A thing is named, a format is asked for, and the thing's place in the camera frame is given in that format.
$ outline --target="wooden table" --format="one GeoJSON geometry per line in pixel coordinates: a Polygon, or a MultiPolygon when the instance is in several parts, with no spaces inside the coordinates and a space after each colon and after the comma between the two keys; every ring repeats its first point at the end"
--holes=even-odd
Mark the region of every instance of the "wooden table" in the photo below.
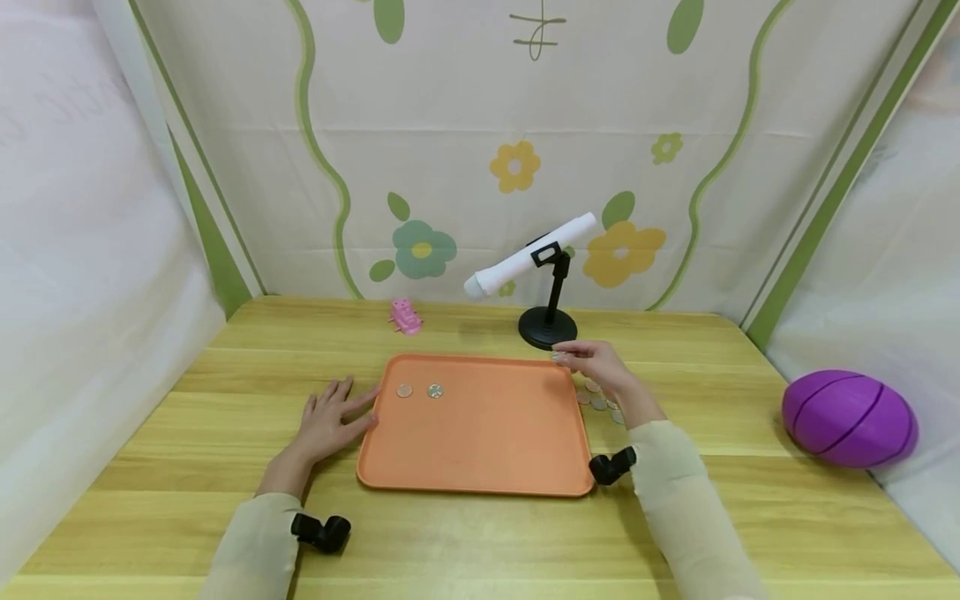
{"type": "MultiPolygon", "coordinates": [[[[381,302],[266,298],[244,306],[109,464],[4,598],[195,598],[224,528],[290,439],[311,390],[376,383],[403,351],[544,357],[515,308],[423,305],[414,337],[381,302]]],[[[612,341],[699,445],[778,598],[960,597],[960,582],[862,472],[798,452],[779,422],[784,382],[732,323],[709,315],[571,311],[612,341]]],[[[625,444],[584,408],[594,452],[625,444]]],[[[306,503],[354,524],[343,556],[301,552],[295,597],[676,596],[630,478],[578,499],[374,492],[356,448],[323,465],[306,503]]]]}

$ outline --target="white curtain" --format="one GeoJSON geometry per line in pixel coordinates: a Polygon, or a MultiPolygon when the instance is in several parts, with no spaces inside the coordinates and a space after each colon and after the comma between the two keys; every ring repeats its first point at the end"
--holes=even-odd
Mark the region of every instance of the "white curtain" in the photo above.
{"type": "Polygon", "coordinates": [[[920,441],[877,480],[960,568],[960,23],[950,26],[817,250],[769,355],[851,369],[910,402],[920,441]]]}
{"type": "Polygon", "coordinates": [[[88,0],[0,5],[0,586],[224,322],[88,0]]]}
{"type": "Polygon", "coordinates": [[[604,227],[574,245],[565,303],[739,321],[935,3],[134,5],[175,137],[199,142],[268,291],[465,301],[474,271],[590,210],[604,227]]]}

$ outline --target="purple rugby ball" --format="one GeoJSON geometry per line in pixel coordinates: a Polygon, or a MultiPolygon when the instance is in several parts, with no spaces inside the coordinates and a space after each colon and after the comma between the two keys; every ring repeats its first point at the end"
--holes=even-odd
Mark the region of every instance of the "purple rugby ball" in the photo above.
{"type": "Polygon", "coordinates": [[[783,424],[801,448],[835,465],[877,468],[900,461],[920,431],[892,388],[851,371],[816,371],[783,393],[783,424]]]}

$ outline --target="beige sleeve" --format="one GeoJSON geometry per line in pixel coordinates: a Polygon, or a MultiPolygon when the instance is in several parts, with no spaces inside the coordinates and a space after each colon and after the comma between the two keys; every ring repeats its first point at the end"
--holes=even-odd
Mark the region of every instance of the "beige sleeve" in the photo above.
{"type": "Polygon", "coordinates": [[[283,600],[299,550],[290,533],[300,501],[265,493],[240,505],[213,557],[201,600],[283,600]]]}
{"type": "Polygon", "coordinates": [[[667,420],[629,435],[636,451],[636,497],[682,598],[766,598],[696,445],[667,420]]]}

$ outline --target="green flower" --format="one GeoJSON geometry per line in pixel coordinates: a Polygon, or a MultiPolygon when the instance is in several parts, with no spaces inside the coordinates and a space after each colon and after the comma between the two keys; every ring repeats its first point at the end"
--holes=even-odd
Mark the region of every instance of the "green flower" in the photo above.
{"type": "Polygon", "coordinates": [[[683,146],[683,137],[679,132],[662,134],[650,147],[650,154],[654,156],[654,164],[673,162],[683,146]]]}
{"type": "Polygon", "coordinates": [[[394,231],[396,267],[411,279],[439,277],[457,255],[457,244],[423,221],[407,221],[394,231]]]}
{"type": "Polygon", "coordinates": [[[514,294],[515,289],[516,289],[516,281],[513,281],[511,279],[510,281],[507,281],[506,283],[500,286],[500,291],[497,292],[497,294],[500,295],[500,298],[507,298],[514,294]]]}

